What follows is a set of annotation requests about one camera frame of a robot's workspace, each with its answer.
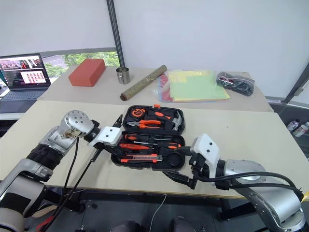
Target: black tool case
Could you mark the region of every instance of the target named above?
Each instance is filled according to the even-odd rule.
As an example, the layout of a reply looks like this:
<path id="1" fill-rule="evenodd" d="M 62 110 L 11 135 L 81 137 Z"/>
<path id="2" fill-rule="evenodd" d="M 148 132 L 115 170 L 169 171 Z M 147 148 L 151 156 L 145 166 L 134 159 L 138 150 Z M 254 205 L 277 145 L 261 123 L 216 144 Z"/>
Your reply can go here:
<path id="1" fill-rule="evenodd" d="M 181 123 L 177 130 L 173 130 L 175 123 L 172 121 L 174 118 L 178 118 L 178 116 L 181 117 Z M 161 124 L 146 124 L 146 126 L 158 128 L 144 129 L 140 128 L 139 125 L 131 126 L 129 124 L 129 122 L 136 122 L 136 124 L 138 124 L 141 120 L 156 120 L 161 121 Z M 184 130 L 184 117 L 181 110 L 160 107 L 160 105 L 134 105 L 128 109 L 124 117 L 123 127 L 126 130 L 122 132 L 123 136 L 117 146 L 117 149 L 121 150 L 123 155 L 112 154 L 111 159 L 114 164 L 134 169 L 152 168 L 154 171 L 179 170 L 183 167 L 185 155 L 174 152 L 175 148 L 185 146 L 184 138 L 180 136 Z M 124 144 L 141 145 L 143 147 L 149 147 L 150 149 L 131 150 L 130 148 L 123 147 L 126 146 Z M 156 157 L 162 157 L 162 161 L 131 160 L 133 156 L 130 156 L 149 156 L 151 154 Z"/>

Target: laptop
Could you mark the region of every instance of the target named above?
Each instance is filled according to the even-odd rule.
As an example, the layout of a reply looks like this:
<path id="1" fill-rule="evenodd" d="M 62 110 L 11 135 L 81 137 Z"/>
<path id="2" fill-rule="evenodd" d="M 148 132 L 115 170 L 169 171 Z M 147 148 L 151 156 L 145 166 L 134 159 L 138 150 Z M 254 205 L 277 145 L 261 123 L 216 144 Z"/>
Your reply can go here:
<path id="1" fill-rule="evenodd" d="M 10 89 L 0 113 L 26 112 L 51 84 L 40 54 L 0 57 L 0 77 Z"/>

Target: pliers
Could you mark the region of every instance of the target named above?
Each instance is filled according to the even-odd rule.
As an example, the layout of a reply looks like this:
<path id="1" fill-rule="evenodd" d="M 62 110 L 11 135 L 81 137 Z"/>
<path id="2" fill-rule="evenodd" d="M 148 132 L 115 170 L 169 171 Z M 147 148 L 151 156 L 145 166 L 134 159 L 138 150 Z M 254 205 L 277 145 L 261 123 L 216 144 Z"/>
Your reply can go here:
<path id="1" fill-rule="evenodd" d="M 130 126 L 138 126 L 141 129 L 144 129 L 144 128 L 160 128 L 160 127 L 149 127 L 149 126 L 147 126 L 147 124 L 161 125 L 161 121 L 158 121 L 158 120 L 140 120 L 139 122 L 132 121 L 132 122 L 128 122 L 127 124 L 130 125 Z"/>

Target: green tree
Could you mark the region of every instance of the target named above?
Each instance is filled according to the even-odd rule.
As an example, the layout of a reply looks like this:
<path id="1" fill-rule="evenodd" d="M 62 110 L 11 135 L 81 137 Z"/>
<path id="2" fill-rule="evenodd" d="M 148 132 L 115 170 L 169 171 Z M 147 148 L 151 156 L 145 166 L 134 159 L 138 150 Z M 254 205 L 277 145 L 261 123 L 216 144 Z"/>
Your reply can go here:
<path id="1" fill-rule="evenodd" d="M 60 77 L 68 68 L 62 68 L 61 66 L 53 66 L 51 63 L 44 64 L 48 76 L 51 77 Z"/>
<path id="2" fill-rule="evenodd" d="M 66 63 L 67 66 L 80 64 L 86 58 L 103 59 L 105 61 L 105 65 L 119 66 L 117 52 L 94 52 L 94 53 L 63 55 L 64 62 Z"/>

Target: laptop screen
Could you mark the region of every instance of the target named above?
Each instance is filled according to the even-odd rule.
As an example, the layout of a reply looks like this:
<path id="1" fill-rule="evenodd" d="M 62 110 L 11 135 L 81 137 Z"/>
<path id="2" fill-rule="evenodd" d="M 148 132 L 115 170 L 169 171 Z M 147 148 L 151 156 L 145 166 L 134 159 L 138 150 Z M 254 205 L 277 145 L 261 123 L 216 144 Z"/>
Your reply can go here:
<path id="1" fill-rule="evenodd" d="M 48 88 L 51 84 L 40 54 L 0 57 L 0 69 L 10 90 Z"/>

